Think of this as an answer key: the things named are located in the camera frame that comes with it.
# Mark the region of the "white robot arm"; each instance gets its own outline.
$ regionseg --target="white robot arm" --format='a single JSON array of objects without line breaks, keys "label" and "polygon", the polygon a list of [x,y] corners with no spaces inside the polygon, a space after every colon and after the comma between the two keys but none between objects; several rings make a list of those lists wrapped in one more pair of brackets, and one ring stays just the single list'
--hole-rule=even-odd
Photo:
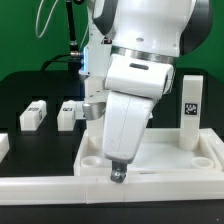
[{"label": "white robot arm", "polygon": [[96,0],[93,20],[113,39],[103,152],[123,182],[153,107],[172,87],[180,37],[196,0]]}]

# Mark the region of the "green backdrop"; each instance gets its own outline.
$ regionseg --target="green backdrop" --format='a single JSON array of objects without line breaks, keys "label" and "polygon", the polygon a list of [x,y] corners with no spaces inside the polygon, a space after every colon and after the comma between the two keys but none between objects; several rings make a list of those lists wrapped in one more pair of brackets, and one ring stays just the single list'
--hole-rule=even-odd
[{"label": "green backdrop", "polygon": [[[43,26],[55,0],[46,0],[41,16]],[[42,63],[57,54],[69,52],[65,1],[60,0],[50,26],[42,39],[35,36],[40,0],[10,0],[0,3],[0,80],[15,71],[39,70]],[[179,68],[202,68],[224,81],[224,1],[212,0],[214,24],[207,40],[195,51],[181,57]],[[77,40],[80,43],[87,24],[85,4],[74,5]],[[66,69],[53,64],[49,69]]]}]

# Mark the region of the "white block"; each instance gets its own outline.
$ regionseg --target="white block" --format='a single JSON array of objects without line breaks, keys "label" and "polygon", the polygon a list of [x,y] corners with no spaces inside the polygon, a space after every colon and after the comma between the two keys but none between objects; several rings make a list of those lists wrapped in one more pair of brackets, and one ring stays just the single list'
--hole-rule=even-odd
[{"label": "white block", "polygon": [[196,150],[199,143],[199,125],[203,76],[184,76],[180,128],[180,148]]},{"label": "white block", "polygon": [[58,131],[73,131],[76,121],[76,102],[73,100],[64,102],[58,114]]},{"label": "white block", "polygon": [[0,134],[0,163],[9,151],[9,139],[7,134]]},{"label": "white block", "polygon": [[20,116],[22,131],[36,131],[47,115],[46,102],[43,100],[32,102]]}]

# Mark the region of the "white plastic part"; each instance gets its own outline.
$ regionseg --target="white plastic part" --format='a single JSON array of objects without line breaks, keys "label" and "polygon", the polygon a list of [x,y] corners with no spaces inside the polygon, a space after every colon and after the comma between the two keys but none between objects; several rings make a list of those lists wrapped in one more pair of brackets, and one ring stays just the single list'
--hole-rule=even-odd
[{"label": "white plastic part", "polygon": [[20,116],[22,131],[36,131],[47,115],[46,102],[43,100],[32,102]]},{"label": "white plastic part", "polygon": [[113,45],[160,55],[179,56],[180,36],[196,0],[121,0]]},{"label": "white plastic part", "polygon": [[0,134],[0,163],[9,151],[8,134]]},{"label": "white plastic part", "polygon": [[160,99],[166,81],[173,75],[170,64],[154,63],[113,54],[106,88],[142,97]]},{"label": "white plastic part", "polygon": [[184,76],[180,148],[198,148],[203,76]]},{"label": "white plastic part", "polygon": [[106,158],[131,163],[157,100],[111,91],[107,100],[103,153]]},{"label": "white plastic part", "polygon": [[76,102],[69,100],[62,104],[57,117],[58,131],[73,131],[76,122]]}]

